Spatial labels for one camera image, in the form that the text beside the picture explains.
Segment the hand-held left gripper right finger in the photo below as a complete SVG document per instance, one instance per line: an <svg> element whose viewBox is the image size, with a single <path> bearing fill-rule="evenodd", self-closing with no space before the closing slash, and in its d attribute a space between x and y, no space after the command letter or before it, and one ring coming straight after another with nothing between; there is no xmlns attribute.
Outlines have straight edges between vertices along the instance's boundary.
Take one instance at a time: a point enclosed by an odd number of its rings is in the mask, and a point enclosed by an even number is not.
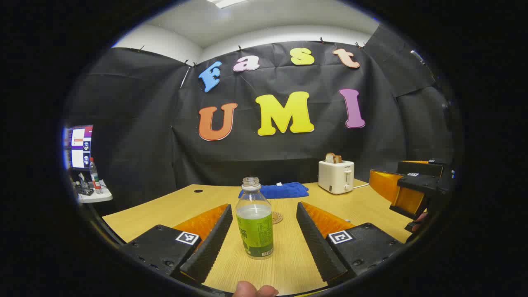
<svg viewBox="0 0 528 297"><path fill-rule="evenodd" d="M328 285L381 266L405 246L370 222L355 226L306 202L297 204L296 218L319 274Z"/></svg>

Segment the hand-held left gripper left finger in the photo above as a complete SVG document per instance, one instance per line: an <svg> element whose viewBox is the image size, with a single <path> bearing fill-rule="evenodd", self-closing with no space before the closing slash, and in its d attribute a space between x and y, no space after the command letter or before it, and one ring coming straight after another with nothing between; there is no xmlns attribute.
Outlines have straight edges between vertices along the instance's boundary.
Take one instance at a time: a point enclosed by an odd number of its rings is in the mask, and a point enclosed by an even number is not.
<svg viewBox="0 0 528 297"><path fill-rule="evenodd" d="M155 273L202 284L232 220L231 205L219 205L174 227L157 224L122 246L121 251Z"/></svg>

